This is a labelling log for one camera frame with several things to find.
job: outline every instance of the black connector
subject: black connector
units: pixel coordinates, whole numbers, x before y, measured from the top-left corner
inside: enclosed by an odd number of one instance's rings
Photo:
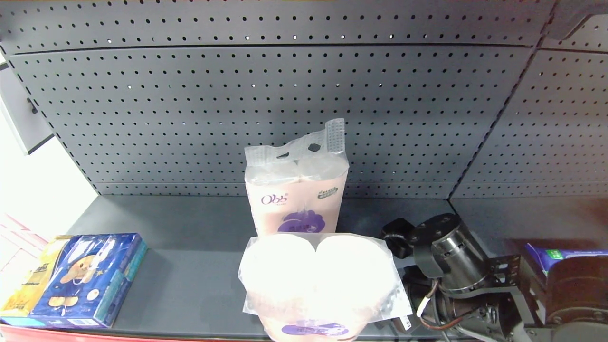
[[[405,259],[412,255],[412,248],[406,242],[406,236],[416,227],[404,218],[397,218],[382,227],[380,239],[386,241],[386,245],[399,259]]]

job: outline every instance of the white wall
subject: white wall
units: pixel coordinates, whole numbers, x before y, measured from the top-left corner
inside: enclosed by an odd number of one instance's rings
[[[64,234],[96,196],[56,138],[24,156],[0,116],[0,212],[48,239]]]

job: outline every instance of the robotic arm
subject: robotic arm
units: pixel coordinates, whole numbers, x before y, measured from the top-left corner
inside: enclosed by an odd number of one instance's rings
[[[545,283],[519,255],[488,258],[455,214],[416,227],[399,218],[382,238],[396,257],[413,256],[403,283],[428,329],[492,342],[608,338],[608,257],[560,261]],[[399,319],[393,323],[405,332]]]

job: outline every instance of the plastic wrap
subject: plastic wrap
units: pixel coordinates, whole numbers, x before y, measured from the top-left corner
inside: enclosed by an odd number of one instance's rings
[[[246,147],[245,158],[245,185],[259,236],[336,231],[348,174],[344,119],[281,147]]]
[[[382,240],[354,234],[251,238],[239,268],[243,312],[278,342],[354,340],[367,323],[412,314]]]

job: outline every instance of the yellow tissue box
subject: yellow tissue box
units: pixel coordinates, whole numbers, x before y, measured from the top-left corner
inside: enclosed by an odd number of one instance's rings
[[[63,260],[77,239],[72,236],[56,236],[44,247],[38,258],[38,266],[30,270],[21,287],[0,308],[0,317],[27,317],[42,297],[53,270]]]

